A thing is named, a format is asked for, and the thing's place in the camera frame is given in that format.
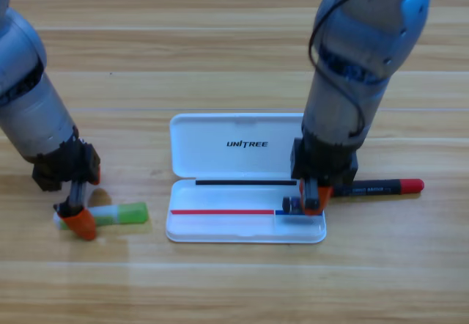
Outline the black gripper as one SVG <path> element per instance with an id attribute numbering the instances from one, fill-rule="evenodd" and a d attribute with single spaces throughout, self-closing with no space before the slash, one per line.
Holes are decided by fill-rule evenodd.
<path id="1" fill-rule="evenodd" d="M 331 145 L 314 137 L 293 141 L 291 178 L 299 180 L 300 206 L 305 216 L 307 207 L 317 207 L 312 215 L 322 214 L 336 185 L 352 185 L 358 171 L 357 145 Z"/>
<path id="2" fill-rule="evenodd" d="M 79 138 L 77 128 L 59 148 L 34 158 L 33 180 L 43 191 L 62 189 L 63 182 L 71 182 L 70 194 L 64 202 L 55 204 L 55 216 L 60 227 L 75 233 L 82 240 L 92 241 L 97 226 L 90 211 L 84 207 L 84 184 L 100 184 L 100 157 L 91 144 Z"/>

